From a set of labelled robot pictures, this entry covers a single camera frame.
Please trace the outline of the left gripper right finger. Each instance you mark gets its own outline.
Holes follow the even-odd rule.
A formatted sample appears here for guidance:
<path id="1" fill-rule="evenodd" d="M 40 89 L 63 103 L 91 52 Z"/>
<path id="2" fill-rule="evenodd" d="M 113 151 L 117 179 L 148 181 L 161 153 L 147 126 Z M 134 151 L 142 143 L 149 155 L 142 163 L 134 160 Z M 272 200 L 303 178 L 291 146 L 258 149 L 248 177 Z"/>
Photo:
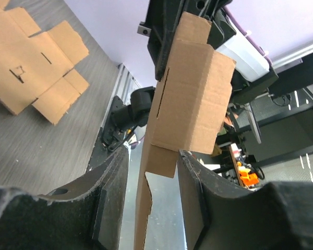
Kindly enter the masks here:
<path id="1" fill-rule="evenodd" d="M 251 191 L 184 150 L 177 171 L 188 249 L 313 249 L 312 182 Z"/>

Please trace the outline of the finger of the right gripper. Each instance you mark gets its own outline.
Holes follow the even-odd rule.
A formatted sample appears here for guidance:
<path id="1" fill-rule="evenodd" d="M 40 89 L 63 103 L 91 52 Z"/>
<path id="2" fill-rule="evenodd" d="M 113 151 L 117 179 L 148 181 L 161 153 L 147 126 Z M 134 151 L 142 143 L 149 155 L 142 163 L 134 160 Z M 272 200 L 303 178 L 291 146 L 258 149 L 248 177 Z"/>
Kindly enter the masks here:
<path id="1" fill-rule="evenodd" d="M 228 21 L 225 11 L 218 10 L 212 21 L 207 43 L 217 49 L 235 35 L 236 31 Z"/>
<path id="2" fill-rule="evenodd" d="M 147 26 L 151 29 L 148 51 L 155 67 L 155 79 L 164 75 L 184 1 L 150 1 L 147 12 Z"/>

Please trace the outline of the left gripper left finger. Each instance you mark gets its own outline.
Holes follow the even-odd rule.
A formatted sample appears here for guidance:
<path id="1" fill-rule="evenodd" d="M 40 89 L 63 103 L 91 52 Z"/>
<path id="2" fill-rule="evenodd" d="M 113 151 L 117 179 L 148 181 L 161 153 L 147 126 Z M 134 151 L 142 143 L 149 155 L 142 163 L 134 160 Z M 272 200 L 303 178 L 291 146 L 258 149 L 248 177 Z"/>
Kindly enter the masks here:
<path id="1" fill-rule="evenodd" d="M 46 195 L 0 186 L 0 249 L 118 249 L 129 153 Z"/>

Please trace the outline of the small cardboard box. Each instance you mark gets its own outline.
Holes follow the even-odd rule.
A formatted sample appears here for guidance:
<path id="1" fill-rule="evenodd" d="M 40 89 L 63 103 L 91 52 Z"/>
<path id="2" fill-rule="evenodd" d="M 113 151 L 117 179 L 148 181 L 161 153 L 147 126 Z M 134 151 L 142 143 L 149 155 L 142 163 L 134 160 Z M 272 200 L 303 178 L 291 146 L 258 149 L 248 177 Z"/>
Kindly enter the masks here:
<path id="1" fill-rule="evenodd" d="M 136 196 L 134 249 L 145 246 L 152 195 L 146 173 L 172 178 L 178 151 L 209 154 L 232 93 L 235 61 L 208 44 L 212 23 L 184 12 L 146 127 Z"/>

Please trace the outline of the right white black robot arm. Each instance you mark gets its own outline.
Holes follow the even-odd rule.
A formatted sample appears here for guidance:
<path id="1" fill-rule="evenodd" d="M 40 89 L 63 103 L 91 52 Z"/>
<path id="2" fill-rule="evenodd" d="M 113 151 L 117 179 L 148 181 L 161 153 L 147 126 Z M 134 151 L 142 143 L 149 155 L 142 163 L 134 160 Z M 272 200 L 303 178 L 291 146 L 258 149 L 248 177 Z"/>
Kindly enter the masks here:
<path id="1" fill-rule="evenodd" d="M 228 4 L 230 1 L 150 1 L 146 19 L 139 24 L 137 32 L 149 38 L 147 48 L 154 64 L 155 79 L 160 81 L 182 13 L 211 21 L 207 43 L 236 62 L 232 85 L 237 93 L 231 102 L 247 108 L 278 75 L 271 61 L 245 36 L 227 9 Z"/>

